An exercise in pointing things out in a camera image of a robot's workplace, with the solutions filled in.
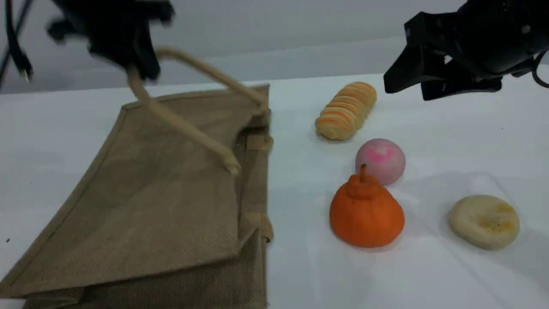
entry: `pink bun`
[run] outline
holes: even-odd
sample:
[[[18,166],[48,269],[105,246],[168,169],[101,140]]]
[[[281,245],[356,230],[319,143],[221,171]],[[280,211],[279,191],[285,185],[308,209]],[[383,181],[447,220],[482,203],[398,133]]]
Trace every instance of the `pink bun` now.
[[[367,141],[356,154],[356,173],[366,164],[366,174],[374,176],[381,185],[396,182],[404,173],[406,158],[397,144],[384,140]]]

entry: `jute bag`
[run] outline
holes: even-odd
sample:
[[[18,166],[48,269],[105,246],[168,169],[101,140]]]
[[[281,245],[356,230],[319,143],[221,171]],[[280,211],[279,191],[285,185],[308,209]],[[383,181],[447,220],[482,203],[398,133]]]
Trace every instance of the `jute bag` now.
[[[238,84],[184,53],[158,55]],[[86,174],[0,282],[0,296],[41,309],[265,308],[268,86],[238,84],[247,97],[150,98],[134,71],[128,80],[138,102],[122,107]]]

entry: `bag handle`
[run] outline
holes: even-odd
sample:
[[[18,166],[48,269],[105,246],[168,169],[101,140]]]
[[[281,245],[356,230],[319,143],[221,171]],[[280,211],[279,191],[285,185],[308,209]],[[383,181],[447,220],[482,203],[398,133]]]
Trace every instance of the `bag handle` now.
[[[254,115],[260,115],[268,111],[268,98],[266,96],[263,96],[257,91],[245,87],[234,78],[225,75],[225,73],[215,69],[208,63],[194,58],[192,55],[184,51],[178,51],[172,48],[158,48],[156,50],[156,56],[158,59],[171,58],[180,62],[185,62],[191,67],[194,67],[205,75],[213,78],[214,80],[225,84],[233,92],[249,98],[250,100],[255,102],[258,107]],[[170,109],[158,104],[158,101],[155,98],[151,97],[149,92],[145,89],[143,81],[139,77],[139,73],[135,67],[131,67],[128,69],[127,81],[130,89],[137,98],[137,101],[141,105],[148,108],[154,116],[158,117],[166,124],[172,126],[183,136],[188,137],[192,141],[198,143],[199,145],[202,145],[203,147],[218,155],[220,160],[225,165],[225,168],[227,168],[231,175],[238,174],[238,172],[241,170],[241,167],[233,152],[218,141],[209,137],[206,133],[197,129],[194,125],[186,121],[184,118],[172,112]]]

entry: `gray wall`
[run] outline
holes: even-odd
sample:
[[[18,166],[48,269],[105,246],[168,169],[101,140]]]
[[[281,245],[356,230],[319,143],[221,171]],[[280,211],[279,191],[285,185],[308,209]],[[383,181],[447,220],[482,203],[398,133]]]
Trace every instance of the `gray wall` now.
[[[14,0],[15,7],[21,2]],[[156,45],[183,48],[241,80],[382,73],[405,45],[404,22],[420,11],[454,11],[464,2],[172,0],[174,23],[167,29],[153,26],[152,38]],[[35,0],[20,39],[35,80],[26,84],[11,66],[2,92],[124,86],[123,72],[91,58],[85,42],[57,46],[46,36],[45,25],[58,13],[50,0]],[[187,68],[164,65],[159,82],[207,81]]]

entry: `white tabletop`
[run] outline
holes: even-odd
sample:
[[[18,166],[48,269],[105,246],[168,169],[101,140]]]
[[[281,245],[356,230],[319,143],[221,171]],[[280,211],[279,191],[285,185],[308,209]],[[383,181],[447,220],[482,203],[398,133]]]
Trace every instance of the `white tabletop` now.
[[[357,80],[378,90],[374,111],[351,141],[320,140],[315,118]],[[270,309],[549,307],[549,91],[525,76],[504,79],[498,93],[423,102],[419,87],[385,94],[381,75],[270,83]],[[0,96],[0,276],[73,190],[120,106],[134,100],[128,89]],[[358,250],[332,234],[327,214],[356,151],[376,137],[406,154],[405,174],[390,187],[406,226],[390,246]],[[516,207],[521,232],[510,247],[483,251],[448,231],[453,203],[478,193]],[[21,304],[2,301],[0,308]]]

